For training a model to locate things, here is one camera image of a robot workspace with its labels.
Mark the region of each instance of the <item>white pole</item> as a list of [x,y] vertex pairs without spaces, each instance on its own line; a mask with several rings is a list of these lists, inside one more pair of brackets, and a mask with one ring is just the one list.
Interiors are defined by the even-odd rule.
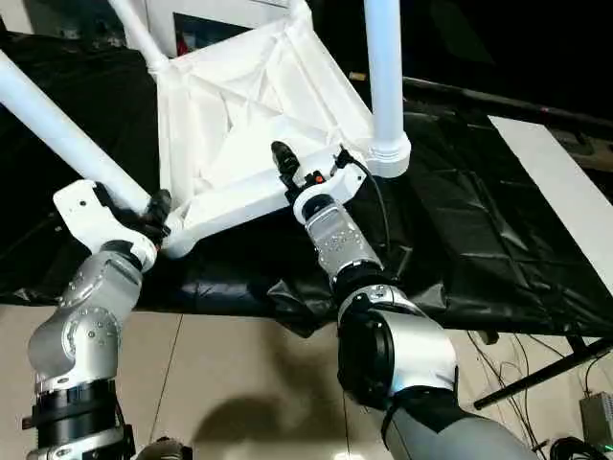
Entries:
[[399,0],[364,0],[375,124],[375,173],[394,177],[409,164],[411,145],[404,133]]
[[130,0],[108,0],[115,13],[119,16],[124,27],[130,32],[136,41],[138,49],[147,62],[147,67],[151,73],[169,65],[169,59],[162,54],[155,44],[153,37],[141,21],[141,18],[134,10]]
[[101,182],[121,207],[143,214],[149,195],[0,51],[0,104],[86,179]]

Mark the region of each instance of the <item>black cable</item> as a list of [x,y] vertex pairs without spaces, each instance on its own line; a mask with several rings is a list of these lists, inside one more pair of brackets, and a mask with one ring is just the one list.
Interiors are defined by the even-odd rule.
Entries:
[[[517,340],[517,343],[519,344],[519,347],[521,348],[521,352],[524,355],[524,359],[526,360],[526,375],[529,376],[530,375],[530,362],[528,361],[528,353],[526,353],[526,348],[524,347],[524,344],[521,342],[521,340],[519,339],[516,333],[513,334],[513,337],[515,337],[515,340]],[[524,390],[524,411],[526,413],[526,422],[528,423],[530,430],[534,434],[533,424],[530,422],[530,414],[528,411],[528,388]],[[545,454],[543,453],[542,448],[538,448],[537,450],[543,456],[543,458],[546,458]]]
[[[470,335],[470,333],[468,331],[466,331],[466,335],[468,335],[468,338],[470,339],[470,341],[472,342],[472,345],[477,350],[477,353],[479,353],[479,355],[481,356],[483,361],[485,361],[486,364],[488,365],[489,370],[491,371],[491,373],[498,380],[498,384],[502,388],[506,388],[507,385],[503,381],[502,376],[498,372],[496,372],[496,369],[494,368],[494,365],[491,363],[491,361],[489,360],[489,358],[486,355],[486,353],[483,350],[481,350],[481,347],[479,347],[477,342],[475,342],[474,338],[472,337],[472,335]],[[524,418],[523,414],[521,413],[521,409],[519,407],[519,404],[517,404],[517,401],[515,400],[515,398],[513,396],[508,397],[507,398],[507,402],[511,406],[511,409],[515,413],[515,416],[517,416],[517,418],[521,422],[524,430],[528,433],[528,437],[530,439],[530,443],[532,444],[532,449],[535,449],[535,447],[538,446],[538,442],[536,441],[536,437],[534,436],[534,431],[532,430],[532,426],[528,425],[526,419]],[[539,453],[542,455],[543,459],[546,458],[545,455],[542,452],[542,449],[539,450]]]
[[549,451],[551,460],[572,460],[575,455],[588,460],[606,460],[606,456],[596,448],[572,436],[557,439]]
[[360,170],[362,170],[363,173],[366,174],[368,179],[371,181],[371,184],[373,184],[373,187],[375,188],[376,197],[379,201],[379,208],[381,210],[381,217],[383,218],[383,231],[385,232],[385,254],[387,255],[389,259],[390,253],[392,251],[392,244],[391,244],[391,237],[390,237],[390,222],[387,217],[387,209],[385,208],[385,201],[383,200],[383,194],[381,193],[381,189],[379,189],[379,185],[376,183],[375,177],[371,174],[370,171],[368,171],[368,168],[366,168],[363,164],[361,164],[355,158],[352,158],[352,163],[354,163],[355,166],[357,166]]
[[607,355],[608,355],[608,352],[603,353],[602,355],[596,357],[596,359],[594,359],[592,362],[590,362],[590,365],[587,366],[587,371],[585,371],[585,380],[584,380],[585,384],[583,385],[583,394],[585,395],[586,398],[592,394],[590,389],[587,387],[587,378],[590,375],[590,371],[592,370],[592,367],[594,367],[594,364],[596,364],[598,361],[600,361],[601,359],[603,359]]
[[543,347],[547,348],[549,351],[554,352],[556,355],[558,355],[559,357],[566,357],[565,355],[563,355],[561,352],[559,352],[558,350],[556,350],[554,347],[552,347],[551,345],[549,345],[548,343],[543,342],[541,339],[536,338],[535,336],[533,336],[530,333],[526,334],[529,338],[531,338],[532,340],[534,340],[536,343],[539,343],[540,345],[542,345]]

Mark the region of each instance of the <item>black tarp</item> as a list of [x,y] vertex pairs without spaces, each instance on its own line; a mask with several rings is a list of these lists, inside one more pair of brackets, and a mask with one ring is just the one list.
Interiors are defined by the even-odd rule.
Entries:
[[[3,50],[148,191],[157,188],[155,86],[138,54],[10,37]],[[392,227],[386,261],[410,298],[446,327],[609,335],[613,299],[486,115],[406,105],[409,171],[381,181]],[[76,178],[0,109],[0,301],[58,296],[86,252],[54,212]],[[376,248],[375,197],[348,208]],[[160,258],[138,305],[149,311],[270,316],[299,334],[334,317],[327,280],[288,210]]]

